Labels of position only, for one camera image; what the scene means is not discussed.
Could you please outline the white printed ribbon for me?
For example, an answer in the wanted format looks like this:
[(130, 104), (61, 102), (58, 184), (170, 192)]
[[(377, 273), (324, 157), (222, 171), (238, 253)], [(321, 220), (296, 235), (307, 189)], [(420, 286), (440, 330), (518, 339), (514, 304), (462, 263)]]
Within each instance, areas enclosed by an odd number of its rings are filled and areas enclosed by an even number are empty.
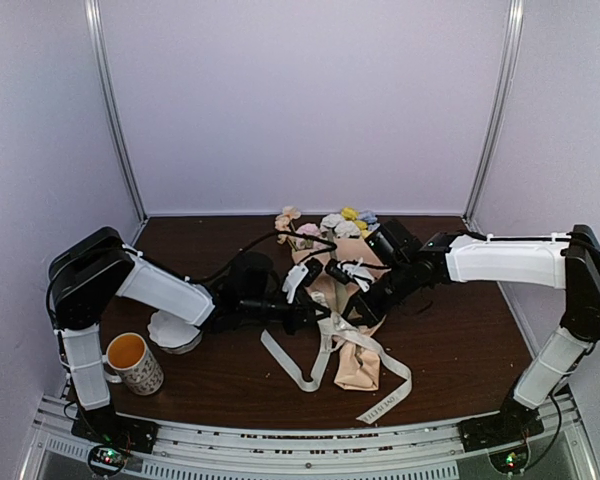
[(359, 415), (357, 421), (372, 425), (410, 395), (410, 368), (386, 353), (384, 347), (373, 338), (376, 331), (374, 327), (355, 327), (337, 313), (320, 320), (318, 327), (320, 346), (308, 381), (268, 331), (263, 331), (260, 337), (262, 345), (301, 391), (312, 393), (320, 388), (329, 360), (333, 354), (337, 354), (338, 368), (334, 384), (343, 390), (377, 391), (381, 367), (402, 380), (395, 390)]

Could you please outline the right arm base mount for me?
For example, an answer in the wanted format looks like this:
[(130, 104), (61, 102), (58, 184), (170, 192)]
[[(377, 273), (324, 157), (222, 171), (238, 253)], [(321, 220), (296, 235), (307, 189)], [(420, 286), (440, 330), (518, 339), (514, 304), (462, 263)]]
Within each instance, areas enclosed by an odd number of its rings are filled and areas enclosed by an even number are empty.
[(458, 424), (465, 452), (485, 450), (491, 466), (499, 473), (522, 473), (530, 463), (528, 440), (544, 432), (541, 420), (521, 420), (503, 413), (474, 417)]

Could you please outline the peach blossom stem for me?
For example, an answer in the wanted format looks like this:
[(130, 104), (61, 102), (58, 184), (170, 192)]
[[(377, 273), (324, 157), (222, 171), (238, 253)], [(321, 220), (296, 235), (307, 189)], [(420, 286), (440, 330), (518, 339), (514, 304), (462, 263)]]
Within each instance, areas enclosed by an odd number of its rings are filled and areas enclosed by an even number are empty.
[(301, 212), (297, 207), (285, 206), (282, 212), (276, 216), (274, 228), (279, 232), (277, 243), (284, 244), (288, 239), (288, 233), (294, 232), (293, 221), (301, 217)]

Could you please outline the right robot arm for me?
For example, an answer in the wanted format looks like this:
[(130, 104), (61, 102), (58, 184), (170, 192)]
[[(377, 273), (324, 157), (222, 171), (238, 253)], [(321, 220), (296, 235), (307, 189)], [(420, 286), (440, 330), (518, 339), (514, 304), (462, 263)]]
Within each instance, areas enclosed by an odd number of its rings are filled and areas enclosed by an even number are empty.
[(381, 277), (352, 295), (346, 312), (379, 323), (422, 287), (471, 281), (527, 283), (561, 289), (559, 326), (526, 368), (493, 419), (499, 440), (515, 440), (561, 380), (600, 341), (600, 245), (592, 229), (576, 225), (548, 236), (502, 237), (437, 233), (421, 242), (395, 219), (365, 240), (381, 262)]

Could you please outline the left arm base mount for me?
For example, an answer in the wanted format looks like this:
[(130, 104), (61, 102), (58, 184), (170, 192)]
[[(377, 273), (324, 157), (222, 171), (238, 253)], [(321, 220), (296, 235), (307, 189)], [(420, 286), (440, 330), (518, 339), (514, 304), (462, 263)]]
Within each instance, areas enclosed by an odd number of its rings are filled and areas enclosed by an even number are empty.
[(71, 433), (89, 440), (94, 446), (87, 453), (87, 466), (96, 475), (111, 477), (150, 454), (157, 439), (158, 424), (148, 420), (121, 418), (121, 429), (114, 433), (97, 433), (86, 419), (73, 420)]

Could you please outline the blue flower stem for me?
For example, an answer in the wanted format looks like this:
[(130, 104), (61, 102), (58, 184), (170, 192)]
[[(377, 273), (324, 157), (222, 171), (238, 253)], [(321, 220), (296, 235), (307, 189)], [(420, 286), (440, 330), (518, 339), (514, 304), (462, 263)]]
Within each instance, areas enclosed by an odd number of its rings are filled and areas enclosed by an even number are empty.
[(369, 232), (374, 231), (378, 227), (378, 218), (374, 212), (370, 210), (361, 211), (357, 219), (366, 224), (365, 229)]

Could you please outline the yellow flower stem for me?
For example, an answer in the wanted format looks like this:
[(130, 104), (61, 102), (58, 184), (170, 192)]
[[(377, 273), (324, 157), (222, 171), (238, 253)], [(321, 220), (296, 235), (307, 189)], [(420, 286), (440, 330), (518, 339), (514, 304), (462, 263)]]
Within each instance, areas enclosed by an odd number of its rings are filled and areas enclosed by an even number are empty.
[(341, 237), (365, 237), (368, 224), (359, 218), (359, 212), (352, 207), (344, 207), (341, 212), (344, 222), (339, 225)]

